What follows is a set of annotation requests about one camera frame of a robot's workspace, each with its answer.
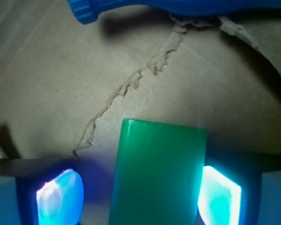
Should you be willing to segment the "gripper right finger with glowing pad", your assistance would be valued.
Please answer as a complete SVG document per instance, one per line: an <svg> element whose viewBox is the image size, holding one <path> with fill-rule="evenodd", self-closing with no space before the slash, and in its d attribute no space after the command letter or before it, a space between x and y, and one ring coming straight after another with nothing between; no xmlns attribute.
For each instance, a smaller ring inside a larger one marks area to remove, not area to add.
<svg viewBox="0 0 281 225"><path fill-rule="evenodd" d="M281 154L208 155L198 210L206 225L281 225Z"/></svg>

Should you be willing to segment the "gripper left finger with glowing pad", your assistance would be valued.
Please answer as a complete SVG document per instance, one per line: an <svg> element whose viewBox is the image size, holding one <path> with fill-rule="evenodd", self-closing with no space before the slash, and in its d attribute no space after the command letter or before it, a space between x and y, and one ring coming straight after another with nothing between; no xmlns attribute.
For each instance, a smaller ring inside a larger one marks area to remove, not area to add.
<svg viewBox="0 0 281 225"><path fill-rule="evenodd" d="M82 178L68 159L0 159L0 225L76 225Z"/></svg>

